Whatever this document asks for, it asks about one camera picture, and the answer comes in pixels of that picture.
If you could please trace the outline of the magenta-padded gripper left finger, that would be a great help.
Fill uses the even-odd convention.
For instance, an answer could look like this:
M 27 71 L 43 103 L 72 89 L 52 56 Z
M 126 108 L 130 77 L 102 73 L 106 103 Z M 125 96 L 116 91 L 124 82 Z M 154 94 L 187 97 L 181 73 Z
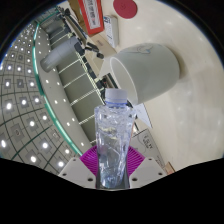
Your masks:
M 60 172 L 59 177 L 80 187 L 95 189 L 97 184 L 97 175 L 97 148 L 93 146 L 80 158 L 71 158 Z

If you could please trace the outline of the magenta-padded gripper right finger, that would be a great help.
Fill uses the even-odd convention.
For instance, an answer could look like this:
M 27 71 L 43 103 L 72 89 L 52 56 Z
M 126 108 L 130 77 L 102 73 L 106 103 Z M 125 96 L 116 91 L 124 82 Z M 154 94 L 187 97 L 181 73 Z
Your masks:
M 131 188 L 140 188 L 166 176 L 153 157 L 145 157 L 130 147 L 126 159 L 126 171 Z

